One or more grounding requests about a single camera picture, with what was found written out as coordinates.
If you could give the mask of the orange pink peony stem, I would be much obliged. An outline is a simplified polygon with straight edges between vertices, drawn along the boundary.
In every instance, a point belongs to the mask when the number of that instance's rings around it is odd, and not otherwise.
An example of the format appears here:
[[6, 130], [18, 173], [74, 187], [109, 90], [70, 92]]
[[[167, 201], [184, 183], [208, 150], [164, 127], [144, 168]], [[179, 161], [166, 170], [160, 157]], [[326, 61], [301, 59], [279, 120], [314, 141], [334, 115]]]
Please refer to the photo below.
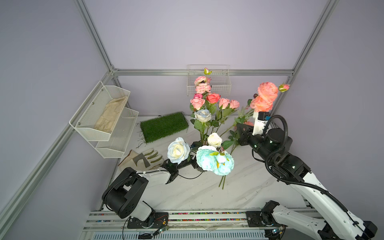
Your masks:
[[253, 129], [254, 123], [235, 118], [234, 123], [223, 133], [228, 136], [222, 143], [222, 149], [232, 155], [237, 147], [247, 145], [247, 135], [252, 135]]

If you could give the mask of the pink rose spray stem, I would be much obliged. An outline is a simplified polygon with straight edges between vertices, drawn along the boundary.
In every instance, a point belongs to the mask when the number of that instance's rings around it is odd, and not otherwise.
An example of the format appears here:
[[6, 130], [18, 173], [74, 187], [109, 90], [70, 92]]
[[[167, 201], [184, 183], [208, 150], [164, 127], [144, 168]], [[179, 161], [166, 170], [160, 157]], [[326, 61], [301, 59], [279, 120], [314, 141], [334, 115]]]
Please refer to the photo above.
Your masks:
[[288, 84], [276, 86], [271, 82], [261, 83], [254, 98], [248, 100], [247, 106], [242, 107], [235, 118], [242, 118], [243, 121], [248, 120], [255, 123], [254, 112], [271, 112], [279, 93], [286, 92], [289, 89], [290, 85]]

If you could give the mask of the coral rose stem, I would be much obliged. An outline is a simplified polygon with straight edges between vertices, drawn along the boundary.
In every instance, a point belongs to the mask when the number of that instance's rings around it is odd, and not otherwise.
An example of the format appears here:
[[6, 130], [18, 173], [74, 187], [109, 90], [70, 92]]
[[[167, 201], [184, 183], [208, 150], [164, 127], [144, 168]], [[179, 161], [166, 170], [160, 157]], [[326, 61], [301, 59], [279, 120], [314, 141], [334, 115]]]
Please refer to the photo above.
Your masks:
[[239, 106], [240, 103], [238, 101], [225, 98], [220, 98], [217, 103], [211, 104], [211, 109], [215, 107], [211, 120], [211, 134], [214, 132], [217, 133], [219, 128], [228, 120], [229, 116], [238, 110]]

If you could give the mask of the pink carnation stem with bud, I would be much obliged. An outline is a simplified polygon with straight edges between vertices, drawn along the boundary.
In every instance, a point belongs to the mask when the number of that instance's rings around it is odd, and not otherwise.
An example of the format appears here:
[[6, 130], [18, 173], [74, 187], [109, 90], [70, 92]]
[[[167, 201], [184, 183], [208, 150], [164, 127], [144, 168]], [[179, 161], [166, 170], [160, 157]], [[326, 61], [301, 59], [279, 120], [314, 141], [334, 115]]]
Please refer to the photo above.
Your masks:
[[195, 91], [197, 95], [205, 95], [205, 94], [210, 94], [211, 93], [211, 77], [210, 75], [212, 74], [212, 71], [210, 71], [207, 68], [204, 68], [204, 75], [199, 76], [198, 78], [195, 79]]

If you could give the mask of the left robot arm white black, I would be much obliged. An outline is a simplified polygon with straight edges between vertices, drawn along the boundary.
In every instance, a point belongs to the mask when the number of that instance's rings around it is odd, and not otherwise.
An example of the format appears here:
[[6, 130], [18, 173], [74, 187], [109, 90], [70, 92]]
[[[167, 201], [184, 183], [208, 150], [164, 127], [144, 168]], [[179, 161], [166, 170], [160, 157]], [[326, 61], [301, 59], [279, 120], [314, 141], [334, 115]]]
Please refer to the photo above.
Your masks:
[[121, 219], [129, 217], [131, 221], [139, 222], [144, 228], [148, 228], [157, 217], [156, 211], [142, 200], [145, 190], [169, 184], [177, 177], [182, 177], [179, 170], [187, 166], [192, 166], [201, 173], [204, 172], [192, 156], [181, 164], [173, 164], [170, 160], [166, 160], [153, 171], [139, 173], [133, 168], [127, 167], [105, 190], [102, 201], [108, 210], [117, 214]]

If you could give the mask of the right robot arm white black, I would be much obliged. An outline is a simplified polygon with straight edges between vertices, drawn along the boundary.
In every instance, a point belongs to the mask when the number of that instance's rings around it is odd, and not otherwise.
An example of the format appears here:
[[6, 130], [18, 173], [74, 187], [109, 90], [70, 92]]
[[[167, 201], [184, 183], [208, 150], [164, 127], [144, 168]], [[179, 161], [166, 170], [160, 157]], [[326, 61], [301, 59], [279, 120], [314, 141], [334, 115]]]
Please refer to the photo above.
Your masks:
[[249, 145], [274, 178], [300, 193], [323, 217], [322, 221], [316, 220], [269, 201], [259, 217], [247, 212], [249, 226], [291, 227], [315, 240], [371, 240], [375, 237], [378, 228], [373, 222], [363, 221], [350, 212], [323, 187], [308, 165], [289, 152], [293, 140], [286, 130], [269, 129], [253, 135], [253, 127], [238, 124], [237, 131], [240, 145]]

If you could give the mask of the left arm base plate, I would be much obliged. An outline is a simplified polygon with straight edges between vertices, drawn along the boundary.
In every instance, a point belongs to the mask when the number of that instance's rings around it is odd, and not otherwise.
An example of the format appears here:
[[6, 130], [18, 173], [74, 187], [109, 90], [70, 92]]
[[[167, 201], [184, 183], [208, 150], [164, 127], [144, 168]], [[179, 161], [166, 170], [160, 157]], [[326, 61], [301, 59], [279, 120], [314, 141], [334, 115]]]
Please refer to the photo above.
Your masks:
[[145, 221], [130, 217], [126, 224], [127, 229], [159, 229], [168, 224], [169, 213], [154, 212]]

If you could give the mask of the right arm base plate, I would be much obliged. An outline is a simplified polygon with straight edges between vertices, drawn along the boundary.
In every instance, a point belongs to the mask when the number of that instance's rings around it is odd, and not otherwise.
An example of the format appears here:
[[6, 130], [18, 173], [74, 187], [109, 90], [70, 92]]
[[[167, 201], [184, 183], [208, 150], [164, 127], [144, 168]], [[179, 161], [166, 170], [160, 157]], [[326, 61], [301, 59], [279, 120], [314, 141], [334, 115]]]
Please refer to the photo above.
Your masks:
[[282, 227], [273, 217], [274, 209], [279, 205], [276, 201], [269, 201], [259, 211], [246, 211], [248, 227]]

